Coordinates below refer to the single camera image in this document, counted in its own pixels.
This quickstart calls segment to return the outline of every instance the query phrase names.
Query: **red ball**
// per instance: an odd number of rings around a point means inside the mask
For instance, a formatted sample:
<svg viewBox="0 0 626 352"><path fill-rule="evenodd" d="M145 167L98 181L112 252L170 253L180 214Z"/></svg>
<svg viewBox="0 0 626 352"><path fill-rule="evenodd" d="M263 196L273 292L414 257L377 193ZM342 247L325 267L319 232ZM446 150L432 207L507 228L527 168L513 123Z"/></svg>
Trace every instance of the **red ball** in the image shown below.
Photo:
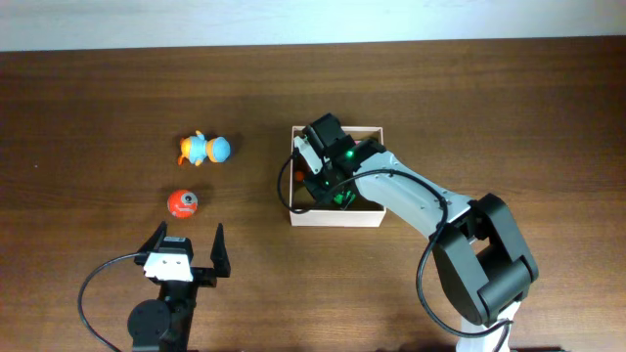
<svg viewBox="0 0 626 352"><path fill-rule="evenodd" d="M188 218L198 210L198 198L187 190L178 190L169 196L167 210L179 219Z"/></svg>
<svg viewBox="0 0 626 352"><path fill-rule="evenodd" d="M297 171L293 172L293 178L297 182L303 182L304 181L304 172L302 172L300 170L297 170Z"/></svg>

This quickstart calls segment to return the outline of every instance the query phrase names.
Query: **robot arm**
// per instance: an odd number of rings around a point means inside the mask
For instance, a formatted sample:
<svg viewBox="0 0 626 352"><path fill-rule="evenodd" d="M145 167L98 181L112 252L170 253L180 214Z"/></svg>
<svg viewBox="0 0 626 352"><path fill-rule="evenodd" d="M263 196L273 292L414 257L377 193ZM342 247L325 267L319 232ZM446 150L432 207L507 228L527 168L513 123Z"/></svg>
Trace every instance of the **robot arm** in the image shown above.
<svg viewBox="0 0 626 352"><path fill-rule="evenodd" d="M304 185L317 203L342 199L340 206L345 208L353 200L351 195L361 195L386 206L432 240L445 198L446 222L432 253L443 290L463 316L462 328L482 331L499 319L513 317L537 279L538 268L503 201L490 194L474 200L432 183L378 142L357 144L331 114L307 126L303 134L294 146L309 165ZM471 243L487 239L489 245L475 254ZM491 351L498 340L495 333L462 338L458 348Z"/></svg>
<svg viewBox="0 0 626 352"><path fill-rule="evenodd" d="M216 287L217 278L229 278L231 265L222 224L217 227L210 254L213 268L191 267L194 257L189 239L170 237L162 222L135 258L147 278L160 286L158 299L146 300L128 317L133 351L187 351L187 342L200 287Z"/></svg>

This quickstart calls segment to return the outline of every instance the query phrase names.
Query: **cardboard box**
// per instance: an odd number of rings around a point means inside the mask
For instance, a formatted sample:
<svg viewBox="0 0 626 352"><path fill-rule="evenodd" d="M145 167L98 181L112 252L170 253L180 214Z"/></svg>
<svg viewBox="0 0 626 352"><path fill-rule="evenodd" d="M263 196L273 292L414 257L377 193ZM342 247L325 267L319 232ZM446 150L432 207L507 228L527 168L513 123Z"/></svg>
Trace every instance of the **cardboard box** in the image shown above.
<svg viewBox="0 0 626 352"><path fill-rule="evenodd" d="M354 127L342 126L345 133L350 134L355 141L374 138L382 145L382 127ZM293 153L293 138L301 135L304 126L291 128L291 152ZM295 165L290 165L290 199L291 207L306 208L315 202L315 199L304 187L303 183L293 180ZM328 209L316 209L304 214L290 212L292 226L330 226L330 227L378 227L387 209L377 203L357 198L347 210L329 206Z"/></svg>

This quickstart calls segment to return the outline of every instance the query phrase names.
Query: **plush toy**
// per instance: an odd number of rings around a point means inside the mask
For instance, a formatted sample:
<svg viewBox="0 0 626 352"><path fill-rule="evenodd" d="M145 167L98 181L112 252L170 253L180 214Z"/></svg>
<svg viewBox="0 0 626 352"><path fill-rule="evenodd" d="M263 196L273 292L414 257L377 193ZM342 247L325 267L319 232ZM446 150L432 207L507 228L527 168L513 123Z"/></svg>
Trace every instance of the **plush toy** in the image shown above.
<svg viewBox="0 0 626 352"><path fill-rule="evenodd" d="M186 158L193 165L200 166L207 157L213 162L225 161L231 154L231 146L224 137L207 141L200 131L196 131L196 136L180 140L180 153L181 155L178 156L179 165L182 165Z"/></svg>

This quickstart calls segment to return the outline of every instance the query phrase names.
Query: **wooden surface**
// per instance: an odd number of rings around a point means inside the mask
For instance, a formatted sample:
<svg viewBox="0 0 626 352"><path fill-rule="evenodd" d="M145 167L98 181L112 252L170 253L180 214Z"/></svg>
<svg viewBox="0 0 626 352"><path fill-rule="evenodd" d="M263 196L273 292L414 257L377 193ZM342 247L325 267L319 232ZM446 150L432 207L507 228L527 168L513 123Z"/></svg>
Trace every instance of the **wooden surface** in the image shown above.
<svg viewBox="0 0 626 352"><path fill-rule="evenodd" d="M512 346L626 345L626 38L0 54L0 347L101 351L80 324L85 276L162 219L207 266L222 222L233 276L199 293L190 348L388 351L452 345L415 293L425 239L292 228L276 197L292 125L327 111L384 127L405 164L512 209L540 267ZM196 129L234 146L176 164ZM173 219L167 195L200 198ZM93 326L123 350L158 289L121 263L87 289ZM434 265L425 293L450 324Z"/></svg>

